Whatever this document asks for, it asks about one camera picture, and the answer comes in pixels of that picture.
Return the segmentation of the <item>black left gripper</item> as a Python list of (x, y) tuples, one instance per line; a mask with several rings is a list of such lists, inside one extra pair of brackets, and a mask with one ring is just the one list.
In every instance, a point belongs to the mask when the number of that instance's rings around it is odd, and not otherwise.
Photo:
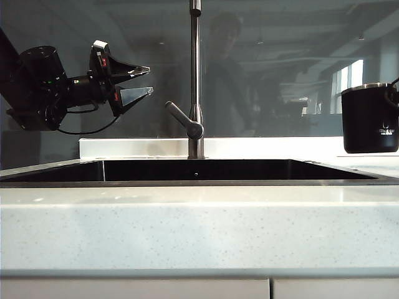
[(92, 49), (89, 58), (89, 82), (92, 100), (98, 104), (108, 102), (114, 116), (127, 112), (139, 101), (153, 93), (153, 87), (122, 88), (112, 82), (125, 82), (150, 73), (150, 68), (125, 64), (100, 49)]

